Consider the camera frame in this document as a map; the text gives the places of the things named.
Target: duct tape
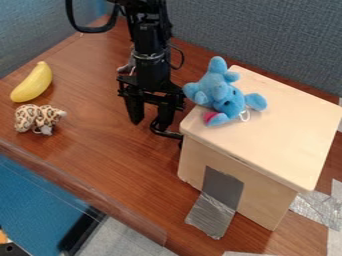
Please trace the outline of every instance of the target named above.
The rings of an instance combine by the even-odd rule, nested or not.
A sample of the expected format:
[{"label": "duct tape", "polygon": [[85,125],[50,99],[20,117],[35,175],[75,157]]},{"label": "duct tape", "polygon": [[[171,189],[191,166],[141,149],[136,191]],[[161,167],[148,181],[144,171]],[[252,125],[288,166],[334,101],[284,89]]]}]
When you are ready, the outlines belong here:
[{"label": "duct tape", "polygon": [[[331,195],[342,201],[342,182],[333,180]],[[329,229],[327,256],[341,255],[342,252],[342,231]]]},{"label": "duct tape", "polygon": [[186,217],[185,223],[218,240],[226,233],[234,215],[234,210],[208,194],[201,193]]},{"label": "duct tape", "polygon": [[328,228],[339,231],[342,222],[342,202],[318,191],[298,194],[290,210]]},{"label": "duct tape", "polygon": [[202,230],[213,239],[227,231],[238,207],[243,183],[231,175],[206,167],[202,193],[185,223]]}]

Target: cable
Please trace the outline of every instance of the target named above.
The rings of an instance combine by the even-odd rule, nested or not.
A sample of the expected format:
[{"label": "cable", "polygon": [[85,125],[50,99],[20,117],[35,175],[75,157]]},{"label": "cable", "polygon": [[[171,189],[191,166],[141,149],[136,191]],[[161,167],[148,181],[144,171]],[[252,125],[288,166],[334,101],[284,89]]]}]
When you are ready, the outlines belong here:
[{"label": "cable", "polygon": [[177,46],[174,46],[174,45],[170,44],[170,47],[173,48],[173,49],[175,49],[176,51],[178,51],[178,52],[180,53],[180,55],[181,55],[181,63],[179,64],[178,67],[175,67],[175,66],[172,65],[167,59],[165,59],[165,60],[166,60],[167,64],[169,64],[170,67],[171,67],[173,70],[179,70],[181,67],[183,67],[184,62],[185,62],[184,53],[183,53],[183,51],[182,51],[180,48],[178,48]]},{"label": "cable", "polygon": [[66,13],[67,13],[71,26],[73,26],[74,29],[82,33],[102,33],[102,32],[106,32],[110,30],[111,28],[115,26],[116,19],[120,11],[120,6],[118,4],[114,4],[112,16],[110,16],[107,24],[101,27],[92,28],[92,27],[82,27],[76,24],[75,17],[74,17],[73,0],[65,0],[65,7],[66,7]]}]

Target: gray carpet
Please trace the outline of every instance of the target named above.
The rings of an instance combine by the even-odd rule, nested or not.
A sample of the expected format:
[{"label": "gray carpet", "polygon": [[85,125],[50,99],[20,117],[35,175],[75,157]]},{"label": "gray carpet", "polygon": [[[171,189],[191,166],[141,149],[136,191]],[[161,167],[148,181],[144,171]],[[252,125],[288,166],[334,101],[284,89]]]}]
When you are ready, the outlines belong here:
[{"label": "gray carpet", "polygon": [[93,232],[77,256],[176,256],[121,222],[107,218]]}]

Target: gray wall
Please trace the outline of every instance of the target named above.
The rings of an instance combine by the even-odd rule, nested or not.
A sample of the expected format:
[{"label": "gray wall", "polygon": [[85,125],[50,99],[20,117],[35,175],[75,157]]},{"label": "gray wall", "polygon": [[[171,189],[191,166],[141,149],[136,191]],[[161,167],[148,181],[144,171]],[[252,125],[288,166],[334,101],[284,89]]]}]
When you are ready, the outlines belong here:
[{"label": "gray wall", "polygon": [[168,0],[174,34],[342,97],[341,0]]},{"label": "gray wall", "polygon": [[[101,12],[98,0],[74,0],[81,24]],[[74,33],[64,0],[0,0],[0,78]]]}]

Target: brown table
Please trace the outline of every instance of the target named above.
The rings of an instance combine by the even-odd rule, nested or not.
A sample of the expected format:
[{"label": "brown table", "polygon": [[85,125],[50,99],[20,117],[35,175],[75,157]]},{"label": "brown table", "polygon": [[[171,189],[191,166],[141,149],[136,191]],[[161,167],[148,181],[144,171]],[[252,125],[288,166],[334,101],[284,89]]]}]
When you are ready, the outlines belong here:
[{"label": "brown table", "polygon": [[[186,63],[180,71],[173,72],[173,82],[184,85],[199,79],[215,53],[177,39],[174,43],[184,50]],[[129,52],[128,30],[125,22],[119,20],[116,28],[106,34],[74,34],[2,79],[1,138],[44,162],[7,144],[2,145],[2,150],[156,240],[162,240],[165,231],[166,247],[180,255],[221,255],[225,250],[325,255],[327,229],[290,211],[275,232],[237,214],[219,241],[184,223],[199,192],[176,175],[180,155],[178,141],[150,132],[155,106],[146,106],[145,119],[135,126],[128,119],[123,99],[117,97],[116,68],[127,61]],[[17,134],[13,129],[13,114],[19,104],[10,101],[9,93],[39,60],[51,66],[54,80],[53,85],[31,103],[52,104],[68,112],[52,137],[31,132]],[[236,61],[228,62],[337,103],[337,97],[311,87]],[[184,113],[177,113],[172,129],[178,129],[179,122],[192,107],[189,103]],[[329,194],[331,179],[342,180],[341,155],[342,134],[339,133],[317,190]],[[160,229],[154,228],[151,222]]]}]

